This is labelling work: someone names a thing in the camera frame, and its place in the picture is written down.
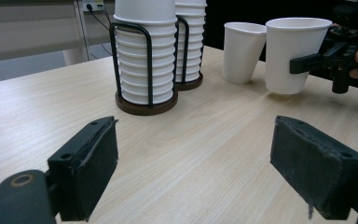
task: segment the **wooden table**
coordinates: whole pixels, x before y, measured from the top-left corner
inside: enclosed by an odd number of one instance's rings
[[[135,116],[116,105],[112,58],[0,82],[0,182],[46,171],[88,122],[115,116],[118,166],[89,223],[355,223],[327,221],[269,163],[276,116],[301,119],[358,151],[358,89],[309,76],[281,96],[259,62],[248,84],[222,79],[223,51],[205,47],[202,85],[171,110]]]

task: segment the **black mechanical device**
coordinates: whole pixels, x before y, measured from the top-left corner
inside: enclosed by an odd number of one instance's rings
[[[48,170],[28,170],[0,184],[0,224],[88,221],[116,170],[114,117],[94,120],[50,158]]]
[[[271,164],[325,219],[358,213],[358,152],[310,126],[277,116]]]
[[[358,79],[349,72],[358,64],[354,55],[358,50],[358,0],[346,0],[333,9],[334,23],[316,54],[290,61],[290,73],[294,76],[310,72],[310,75],[332,80],[332,92],[345,93],[349,86],[358,88]]]

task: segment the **gray floor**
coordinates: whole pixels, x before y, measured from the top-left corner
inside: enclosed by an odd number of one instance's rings
[[[90,59],[111,56],[110,43],[90,46]],[[65,66],[61,51],[0,61],[0,81]]]

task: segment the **power outlet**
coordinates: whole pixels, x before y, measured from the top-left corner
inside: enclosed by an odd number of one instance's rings
[[[87,5],[90,4],[92,6],[92,11],[102,11],[103,9],[103,0],[83,0],[83,11],[88,12],[89,9]]]

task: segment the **stack of paper cups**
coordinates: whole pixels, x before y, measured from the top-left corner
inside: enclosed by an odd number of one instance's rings
[[[200,63],[203,47],[203,33],[205,24],[206,0],[176,0],[175,13],[183,17],[189,27],[186,82],[200,77]],[[184,50],[185,50],[185,26],[179,22],[178,54],[176,64],[176,82],[182,81]]]
[[[174,0],[117,0],[114,19],[142,25],[152,38],[153,104],[172,98],[176,14]],[[137,105],[148,104],[147,45],[144,35],[116,29],[121,93]]]

